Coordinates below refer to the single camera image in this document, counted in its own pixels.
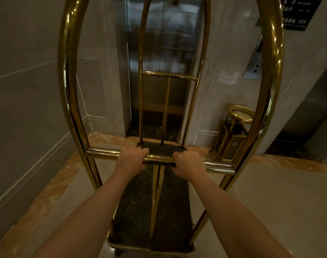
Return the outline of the person's left hand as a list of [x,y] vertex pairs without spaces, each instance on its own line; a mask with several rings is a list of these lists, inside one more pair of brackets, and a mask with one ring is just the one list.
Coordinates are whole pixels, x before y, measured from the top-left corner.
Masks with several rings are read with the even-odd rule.
[[114,172],[127,179],[132,179],[146,169],[144,158],[149,154],[148,148],[124,147],[117,159]]

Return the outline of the person's right hand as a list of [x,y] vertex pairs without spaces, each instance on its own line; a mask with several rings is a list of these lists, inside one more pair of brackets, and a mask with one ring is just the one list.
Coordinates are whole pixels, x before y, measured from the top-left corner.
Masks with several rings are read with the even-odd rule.
[[192,184],[208,177],[205,163],[197,152],[174,152],[173,158],[175,160],[173,172]]

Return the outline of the gold brass luggage cart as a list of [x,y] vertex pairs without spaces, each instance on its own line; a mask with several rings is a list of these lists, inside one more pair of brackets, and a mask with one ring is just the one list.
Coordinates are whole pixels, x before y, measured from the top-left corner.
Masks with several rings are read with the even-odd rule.
[[[183,142],[181,146],[168,145],[164,146],[154,142],[143,142],[143,123],[142,123],[142,101],[140,101],[140,146],[148,146],[150,153],[144,158],[144,163],[153,166],[153,186],[152,186],[152,206],[149,229],[150,245],[145,247],[143,244],[134,245],[127,244],[125,240],[121,240],[120,236],[130,233],[130,226],[121,224],[121,213],[115,211],[114,219],[111,223],[111,231],[107,234],[107,242],[115,250],[136,250],[150,252],[155,255],[172,255],[175,257],[184,257],[194,251],[195,240],[201,230],[209,220],[207,211],[204,211],[193,227],[192,223],[185,226],[184,216],[173,215],[174,222],[183,222],[182,231],[178,229],[170,229],[163,236],[155,229],[157,221],[157,208],[160,206],[159,199],[161,195],[164,170],[175,167],[175,160],[172,156],[173,149],[185,150],[184,143],[186,141],[188,129],[190,126],[193,108],[196,100],[196,94],[199,88],[201,71],[204,66],[206,50],[209,40],[211,7],[210,0],[204,0],[204,34],[201,57],[197,76],[184,76],[170,73],[157,73],[143,71],[143,39],[152,0],[144,1],[144,8],[141,17],[141,28],[139,37],[139,96],[142,99],[142,77],[156,76],[167,77],[169,79],[186,79],[196,82],[192,100],[187,116],[187,122],[183,134]],[[243,141],[239,154],[234,162],[231,160],[221,162],[206,162],[206,170],[212,173],[223,174],[221,188],[226,191],[232,187],[236,179],[240,176],[247,164],[249,158],[255,153],[261,140],[263,139],[276,107],[279,87],[282,78],[283,69],[283,31],[284,23],[282,16],[281,0],[256,0],[260,12],[260,21],[262,28],[263,43],[263,69],[260,85],[260,94],[258,98],[257,108],[254,113],[251,128]],[[62,101],[62,108],[65,114],[70,133],[74,139],[79,155],[83,161],[84,167],[88,173],[89,179],[94,187],[98,189],[102,186],[100,174],[97,169],[95,159],[117,160],[120,154],[119,150],[111,150],[100,147],[91,147],[84,124],[80,115],[78,96],[76,91],[76,69],[77,54],[80,39],[80,32],[83,25],[84,16],[88,7],[89,0],[66,0],[62,15],[62,23],[59,35],[58,45],[58,79],[59,89]]]

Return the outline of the person's right forearm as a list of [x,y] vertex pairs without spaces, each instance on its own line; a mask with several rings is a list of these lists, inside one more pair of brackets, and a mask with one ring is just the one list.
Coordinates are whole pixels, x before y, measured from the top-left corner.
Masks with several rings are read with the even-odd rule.
[[201,199],[228,258],[294,258],[247,207],[206,172],[187,179]]

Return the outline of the person's left forearm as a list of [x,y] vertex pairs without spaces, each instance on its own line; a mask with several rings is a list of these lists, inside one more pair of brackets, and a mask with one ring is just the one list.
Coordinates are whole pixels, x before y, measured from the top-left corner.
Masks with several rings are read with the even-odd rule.
[[138,170],[116,169],[79,205],[31,258],[97,258],[111,227],[119,200]]

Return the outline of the gold standing ashtray bin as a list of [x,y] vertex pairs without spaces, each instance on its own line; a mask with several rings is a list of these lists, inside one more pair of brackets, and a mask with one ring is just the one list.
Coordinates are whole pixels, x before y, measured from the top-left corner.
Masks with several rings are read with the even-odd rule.
[[221,124],[216,141],[209,153],[215,162],[234,164],[247,138],[246,125],[251,125],[255,111],[241,105],[231,105],[228,114]]

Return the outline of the steel elevator door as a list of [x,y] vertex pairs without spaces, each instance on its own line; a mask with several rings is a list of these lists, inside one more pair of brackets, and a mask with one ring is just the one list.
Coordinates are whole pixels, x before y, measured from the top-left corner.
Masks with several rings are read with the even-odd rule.
[[[138,48],[145,0],[126,0],[131,124],[127,136],[139,137]],[[203,39],[204,0],[152,0],[143,39],[143,70],[196,76]],[[165,140],[179,142],[184,131],[195,82],[168,77],[143,79],[143,137],[161,139],[166,110]]]

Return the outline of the steel elevator call panel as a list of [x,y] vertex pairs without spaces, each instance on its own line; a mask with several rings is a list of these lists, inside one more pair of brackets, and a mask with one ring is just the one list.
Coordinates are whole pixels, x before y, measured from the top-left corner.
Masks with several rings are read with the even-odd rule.
[[256,79],[260,80],[262,78],[263,69],[263,36],[260,35],[258,42],[256,44],[255,50],[249,60],[245,73],[243,75],[244,79]]

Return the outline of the black wall sign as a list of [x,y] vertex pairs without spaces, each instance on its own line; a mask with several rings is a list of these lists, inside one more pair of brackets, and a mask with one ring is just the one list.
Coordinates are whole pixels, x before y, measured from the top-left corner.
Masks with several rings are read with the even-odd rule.
[[280,0],[285,30],[305,31],[322,0]]

